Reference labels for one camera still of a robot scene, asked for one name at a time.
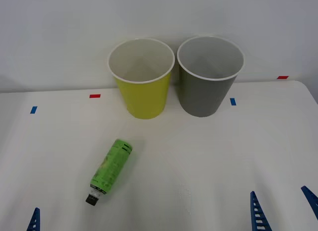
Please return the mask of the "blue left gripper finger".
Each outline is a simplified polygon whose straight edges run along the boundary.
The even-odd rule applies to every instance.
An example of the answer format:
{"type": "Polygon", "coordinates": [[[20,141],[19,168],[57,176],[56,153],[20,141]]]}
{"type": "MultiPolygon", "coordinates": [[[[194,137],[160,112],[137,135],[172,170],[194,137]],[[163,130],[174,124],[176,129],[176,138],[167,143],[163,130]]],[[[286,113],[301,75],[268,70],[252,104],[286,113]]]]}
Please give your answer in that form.
{"type": "Polygon", "coordinates": [[[27,231],[40,231],[40,209],[35,208],[30,219],[27,231]]]}

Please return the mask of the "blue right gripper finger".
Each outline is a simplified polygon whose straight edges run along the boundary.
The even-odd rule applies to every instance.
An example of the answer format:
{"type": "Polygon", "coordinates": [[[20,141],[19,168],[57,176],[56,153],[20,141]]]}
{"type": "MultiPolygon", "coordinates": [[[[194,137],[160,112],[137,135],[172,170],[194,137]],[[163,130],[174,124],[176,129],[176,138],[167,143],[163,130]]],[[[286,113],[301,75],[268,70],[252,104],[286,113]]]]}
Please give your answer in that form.
{"type": "Polygon", "coordinates": [[[317,208],[318,207],[318,197],[307,186],[301,187],[301,190],[304,193],[310,206],[312,208],[317,208]]]}
{"type": "Polygon", "coordinates": [[[254,191],[250,193],[251,227],[253,231],[271,231],[270,224],[254,191]]]}

